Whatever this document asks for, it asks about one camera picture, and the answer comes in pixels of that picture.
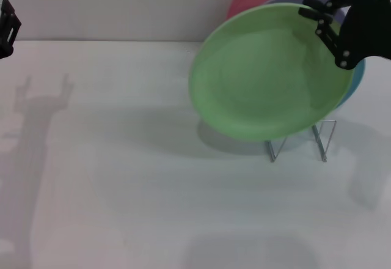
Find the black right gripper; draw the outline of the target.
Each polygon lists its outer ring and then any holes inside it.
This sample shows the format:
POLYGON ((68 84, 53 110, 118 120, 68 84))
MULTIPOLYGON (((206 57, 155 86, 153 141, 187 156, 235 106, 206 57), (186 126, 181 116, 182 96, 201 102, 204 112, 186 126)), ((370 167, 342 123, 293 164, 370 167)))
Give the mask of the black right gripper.
POLYGON ((298 14, 316 22, 315 34, 337 67, 352 70, 366 57, 390 59, 390 0, 303 0, 298 14), (338 9, 350 7, 339 35, 332 28, 338 9))

